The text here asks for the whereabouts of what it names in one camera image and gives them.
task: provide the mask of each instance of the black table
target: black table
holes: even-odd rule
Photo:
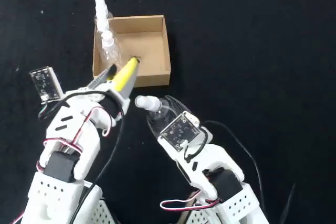
[[[335,0],[107,0],[115,16],[166,17],[172,62],[170,94],[201,120],[226,123],[261,169],[271,223],[289,190],[287,223],[332,223],[335,207]],[[0,223],[25,207],[49,121],[38,121],[39,97],[30,70],[52,66],[63,90],[92,76],[93,0],[0,0]],[[172,223],[163,199],[191,188],[161,149],[146,113],[130,107],[127,131],[100,182],[110,209],[126,223]],[[209,126],[258,192],[254,167],[221,129]],[[102,150],[92,180],[110,154]]]

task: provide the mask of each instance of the cable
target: cable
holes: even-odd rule
[[[122,105],[120,104],[120,102],[118,101],[118,99],[116,99],[114,97],[114,95],[112,93],[104,92],[104,91],[99,91],[99,90],[92,90],[92,91],[87,91],[87,92],[83,92],[83,93],[73,93],[73,94],[71,94],[69,96],[74,97],[76,95],[82,95],[82,94],[103,94],[103,95],[105,95],[105,97],[107,99],[109,99],[113,103],[116,103],[116,105],[118,107],[118,110],[120,111],[120,114],[121,114],[121,125],[120,125],[120,129],[119,129],[119,134],[118,134],[118,137],[117,137],[117,140],[116,140],[116,144],[114,145],[114,148],[112,150],[112,153],[111,153],[109,159],[107,160],[107,162],[105,163],[104,167],[100,171],[100,173],[97,176],[96,180],[92,183],[92,185],[89,187],[89,189],[87,190],[87,192],[84,194],[83,199],[78,203],[78,206],[77,206],[75,212],[73,213],[72,218],[71,218],[69,224],[73,224],[73,222],[75,221],[76,216],[77,216],[77,214],[78,214],[81,206],[83,205],[85,199],[88,197],[88,195],[90,194],[90,192],[92,191],[92,189],[94,188],[94,186],[97,184],[97,182],[99,181],[99,179],[102,177],[102,175],[104,174],[104,172],[106,171],[106,169],[110,165],[110,163],[111,163],[111,161],[112,161],[112,159],[113,159],[113,157],[115,155],[116,149],[117,149],[117,147],[118,147],[118,145],[120,143],[120,139],[121,139],[121,136],[123,134],[124,127],[125,127],[125,121],[124,121],[125,114],[124,114],[124,111],[122,109]],[[70,98],[69,96],[66,97],[66,98],[64,98],[61,102],[63,102],[64,100],[68,100]]]
[[[48,108],[48,103],[46,102],[46,104],[43,106],[43,108],[38,113],[38,118],[42,116],[42,114],[47,110],[47,108]]]
[[[198,150],[193,153],[193,154],[189,154],[187,157],[185,156],[187,150],[188,150],[188,146],[185,148],[184,150],[184,160],[187,161],[187,163],[189,163],[194,157],[196,157],[202,150],[203,148],[205,147],[207,141],[208,141],[208,133],[206,132],[206,130],[202,129],[201,127],[199,128],[200,131],[202,131],[204,133],[204,139],[203,139],[203,142],[202,144],[200,145],[200,147],[198,148]]]
[[[214,200],[211,203],[209,203],[208,205],[200,205],[200,206],[191,206],[191,207],[177,207],[177,208],[170,208],[170,207],[164,207],[163,205],[165,204],[169,204],[169,203],[173,203],[173,202],[181,202],[181,203],[186,203],[192,200],[195,200],[196,197],[201,193],[201,191],[197,191],[194,196],[192,196],[189,199],[186,200],[180,200],[180,199],[170,199],[170,200],[164,200],[160,203],[160,207],[163,210],[166,211],[171,211],[171,212],[183,212],[183,211],[192,211],[192,210],[202,210],[202,209],[207,209],[207,208],[212,208],[214,207],[216,204],[218,204],[220,202],[220,199]]]
[[[25,212],[21,212],[21,214],[16,217],[10,224],[17,224],[22,219],[24,213]]]
[[[77,145],[69,143],[69,141],[67,141],[66,139],[62,138],[62,137],[53,137],[53,138],[46,138],[43,141],[43,145],[46,146],[46,144],[50,141],[56,141],[56,142],[60,142],[61,144],[75,150],[76,152],[78,152],[79,154],[82,154],[82,149],[79,148]]]
[[[292,198],[293,198],[295,187],[296,187],[296,184],[293,184],[292,188],[290,190],[290,193],[288,195],[287,203],[286,203],[285,208],[284,208],[284,210],[281,214],[281,217],[280,217],[280,222],[279,222],[280,224],[284,224],[286,222],[288,212],[289,212],[289,207],[290,207],[290,204],[291,204],[291,201],[292,201]]]
[[[226,126],[224,123],[221,122],[217,122],[217,121],[213,121],[213,120],[207,120],[205,122],[203,122],[202,124],[214,124],[217,126],[220,126],[222,128],[224,128],[230,135],[231,137],[238,143],[238,145],[246,152],[246,154],[251,158],[253,165],[256,169],[257,172],[257,176],[258,176],[258,182],[259,182],[259,190],[260,190],[260,207],[263,210],[263,212],[265,213],[265,200],[264,200],[264,191],[263,191],[263,185],[261,182],[261,175],[260,175],[260,171],[257,165],[257,162],[255,161],[255,159],[253,158],[252,154],[247,150],[247,148],[241,143],[241,141],[236,137],[236,135],[230,130],[230,128],[228,126]]]
[[[82,131],[82,128],[83,128],[84,124],[90,120],[90,118],[91,118],[91,116],[92,116],[92,112],[93,112],[94,110],[96,110],[96,109],[102,109],[102,110],[104,110],[104,111],[107,113],[107,111],[106,111],[103,107],[99,107],[99,106],[93,107],[93,108],[90,110],[89,114],[85,117],[85,119],[84,119],[84,121],[83,121],[81,127],[79,128],[79,130],[77,131],[75,137],[73,138],[73,140],[72,140],[72,144],[75,144],[75,143],[76,143],[76,141],[78,140],[78,136],[80,135],[80,133],[81,133],[81,131]],[[102,132],[102,136],[103,136],[103,137],[107,137],[107,136],[110,134],[110,130],[111,130],[111,128],[112,128],[112,118],[111,118],[111,116],[110,116],[109,114],[108,114],[108,116],[110,117],[110,125],[109,125],[109,127],[108,127],[107,129],[103,130],[103,132]]]
[[[41,165],[40,165],[40,160],[38,160],[37,162],[36,162],[36,169],[37,169],[37,171],[38,172],[43,172],[44,171],[44,167],[42,167]]]
[[[116,98],[114,98],[114,95],[110,92],[104,92],[104,91],[100,91],[100,90],[89,90],[89,91],[83,91],[83,92],[76,92],[76,93],[72,93],[72,94],[68,95],[67,97],[63,98],[62,100],[60,100],[50,110],[44,112],[44,114],[41,117],[39,117],[39,119],[44,120],[44,119],[50,117],[57,109],[59,109],[62,105],[66,104],[66,101],[69,100],[70,98],[76,97],[78,95],[86,95],[86,94],[103,94],[107,98],[108,98],[108,96],[111,96],[113,102],[116,100]]]

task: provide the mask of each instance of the black cable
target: black cable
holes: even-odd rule
[[[296,186],[296,184],[293,184],[292,188],[290,190],[290,193],[289,193],[289,196],[288,196],[288,199],[287,199],[287,203],[286,203],[285,208],[284,208],[284,210],[281,214],[281,217],[280,217],[280,221],[279,221],[280,224],[284,224],[286,222],[288,212],[289,212],[289,207],[290,207],[290,204],[291,204],[291,201],[292,201],[292,198],[293,198],[295,186]]]
[[[206,132],[206,130],[202,129],[201,127],[199,128],[200,131],[202,131],[204,133],[204,139],[202,144],[200,145],[200,147],[197,149],[197,151],[193,154],[189,154],[187,157],[185,156],[187,150],[188,150],[188,146],[185,148],[184,150],[184,160],[187,161],[187,163],[190,162],[190,160],[192,160],[194,157],[196,157],[204,148],[204,146],[206,145],[207,141],[208,141],[208,133]]]
[[[60,108],[71,97],[75,97],[77,95],[86,95],[86,94],[103,94],[103,95],[105,95],[105,97],[107,99],[109,99],[110,101],[115,103],[118,107],[118,110],[120,111],[120,114],[121,114],[121,125],[120,125],[120,129],[119,129],[119,134],[118,134],[118,137],[117,137],[117,140],[116,140],[116,144],[114,145],[114,148],[112,150],[112,153],[111,153],[109,159],[107,160],[104,167],[102,168],[102,170],[98,174],[96,180],[92,183],[92,185],[86,191],[86,193],[83,196],[83,199],[81,200],[81,202],[78,203],[78,206],[77,206],[77,208],[76,208],[75,212],[73,213],[72,218],[70,220],[70,224],[73,224],[73,222],[75,221],[75,218],[76,218],[81,206],[83,205],[85,199],[88,197],[88,195],[90,194],[90,192],[92,191],[94,186],[97,184],[99,179],[102,177],[102,175],[104,174],[104,172],[106,171],[106,169],[110,165],[110,163],[111,163],[111,161],[112,161],[112,159],[115,155],[116,149],[117,149],[117,147],[120,143],[120,139],[121,139],[121,136],[123,134],[123,131],[124,131],[124,117],[125,117],[125,114],[124,114],[124,111],[122,109],[121,103],[118,101],[118,99],[116,97],[114,97],[113,93],[99,91],[99,90],[90,90],[90,91],[85,91],[85,92],[72,93],[72,94],[68,95],[67,97],[65,97],[64,99],[62,99],[61,101],[59,101],[57,104],[55,104],[55,106],[53,106],[48,112],[44,113],[44,115],[41,117],[41,119],[45,119],[45,118],[49,117],[54,111],[56,111],[58,108]]]
[[[264,191],[262,189],[263,185],[262,185],[262,182],[261,182],[261,175],[260,175],[260,171],[259,171],[257,162],[253,158],[252,154],[246,149],[246,147],[241,143],[241,141],[236,137],[236,135],[224,123],[217,122],[217,121],[212,121],[212,120],[207,120],[207,121],[203,122],[202,124],[204,125],[206,123],[211,123],[211,124],[214,124],[214,125],[217,125],[217,126],[220,126],[220,127],[224,128],[231,135],[231,137],[239,144],[239,146],[247,153],[247,155],[251,158],[251,160],[254,164],[254,167],[256,169],[257,176],[258,176],[259,190],[260,190],[260,207],[263,210],[263,212],[266,214],[265,201],[264,201]]]
[[[103,94],[108,99],[111,99],[112,102],[117,103],[117,99],[110,92],[104,92],[104,91],[99,91],[99,90],[76,92],[76,93],[72,93],[72,94],[68,95],[67,97],[63,98],[62,100],[60,100],[50,110],[43,112],[42,115],[39,116],[39,119],[44,120],[44,119],[50,117],[61,106],[67,106],[66,101],[69,100],[70,98],[76,97],[78,95],[85,95],[85,94]]]

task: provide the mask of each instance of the white wire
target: white wire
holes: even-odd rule
[[[46,102],[46,104],[43,106],[43,108],[38,113],[38,116],[41,116],[46,111],[47,107],[48,107],[48,103]]]
[[[166,203],[173,203],[173,202],[186,203],[186,202],[194,200],[200,193],[201,193],[201,191],[199,190],[197,193],[195,193],[195,195],[193,197],[191,197],[189,199],[185,199],[185,200],[181,200],[181,199],[164,200],[160,203],[160,207],[164,210],[184,210],[185,208],[190,208],[190,207],[170,208],[170,207],[164,207],[163,205],[166,204]]]
[[[62,143],[63,145],[66,145],[67,147],[72,148],[73,150],[75,150],[75,151],[78,152],[79,154],[82,153],[82,150],[81,150],[79,147],[77,147],[77,146],[75,146],[75,145],[73,145],[73,144],[69,143],[68,141],[63,140],[63,139],[61,139],[61,138],[47,138],[47,139],[45,139],[45,140],[43,141],[43,145],[46,146],[46,144],[47,144],[49,141],[57,141],[57,142],[60,142],[60,143]]]
[[[24,212],[22,212],[15,220],[13,220],[10,224],[17,224],[23,217]]]
[[[102,110],[104,110],[105,113],[110,117],[110,114],[107,113],[107,111],[106,111],[103,107],[94,107],[94,108],[92,108],[92,110],[90,111],[91,114],[90,114],[90,116],[88,117],[88,120],[91,118],[92,112],[93,112],[93,110],[95,110],[95,109],[102,109]],[[111,128],[112,128],[112,119],[110,119],[110,125],[108,126],[108,128],[107,128],[107,129],[104,129],[103,132],[101,133],[102,136],[103,136],[103,137],[107,137],[107,136],[110,134],[110,130],[111,130]]]
[[[38,172],[43,172],[43,169],[41,169],[41,168],[38,166],[37,162],[36,162],[36,169],[37,169],[37,171],[38,171]]]

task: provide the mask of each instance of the white spray nozzle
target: white spray nozzle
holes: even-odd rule
[[[110,29],[109,21],[106,17],[97,17],[97,30],[104,32]]]
[[[103,31],[101,38],[103,47],[111,47],[114,45],[113,33],[111,31]]]
[[[149,95],[145,97],[143,95],[139,95],[135,99],[135,106],[155,112],[161,107],[161,102],[157,97],[152,97]]]
[[[96,3],[96,6],[100,6],[100,5],[104,6],[104,5],[106,5],[105,0],[94,0],[94,1]]]
[[[96,5],[96,17],[107,17],[109,11],[106,5]]]

